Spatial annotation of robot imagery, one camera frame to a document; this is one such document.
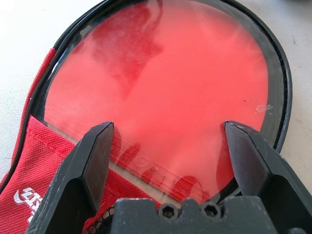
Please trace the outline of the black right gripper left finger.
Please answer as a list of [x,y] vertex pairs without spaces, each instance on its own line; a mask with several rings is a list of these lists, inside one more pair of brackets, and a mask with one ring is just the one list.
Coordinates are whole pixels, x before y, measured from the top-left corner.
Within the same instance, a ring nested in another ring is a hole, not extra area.
[[30,222],[28,234],[80,234],[99,210],[114,124],[92,127],[63,160]]

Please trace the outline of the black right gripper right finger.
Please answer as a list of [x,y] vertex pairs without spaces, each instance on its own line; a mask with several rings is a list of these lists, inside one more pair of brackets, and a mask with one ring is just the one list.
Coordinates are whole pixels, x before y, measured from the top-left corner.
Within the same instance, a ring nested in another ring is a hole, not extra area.
[[261,199],[280,234],[310,234],[312,196],[288,162],[252,127],[226,121],[224,128],[241,193]]

